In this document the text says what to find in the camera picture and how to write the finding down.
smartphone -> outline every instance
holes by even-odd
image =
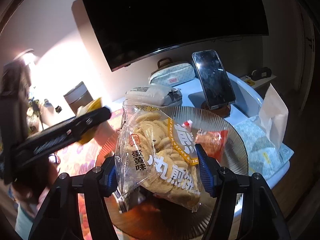
[[[236,101],[227,72],[214,50],[192,54],[195,68],[202,85],[205,100],[210,109],[217,109]]]

plastic container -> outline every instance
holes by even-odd
[[[92,96],[82,81],[63,97],[75,114],[77,114],[77,110],[80,106],[86,106],[93,101]]]

yellow package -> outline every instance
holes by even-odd
[[[79,117],[81,115],[87,114],[93,110],[99,109],[101,108],[101,98],[98,98],[94,101],[91,101],[89,104],[87,104],[86,106],[83,107],[79,107],[78,111],[77,111],[77,115],[76,117]],[[97,130],[97,127],[93,127],[91,129],[89,129],[87,132],[85,132],[82,136],[81,136],[81,140],[78,141],[78,143],[80,144],[86,144],[87,142],[89,142],[95,135]]]

blue gripper pad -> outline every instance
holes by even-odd
[[[118,187],[115,157],[106,158],[101,167],[104,169],[104,172],[102,178],[99,180],[100,189],[104,197],[110,197]]]
[[[221,184],[217,169],[220,168],[218,162],[209,157],[200,144],[196,144],[196,151],[199,159],[200,178],[204,190],[210,194],[211,197],[215,196],[215,187]]]

television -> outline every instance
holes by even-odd
[[[262,0],[83,0],[112,71],[175,47],[268,35]]]

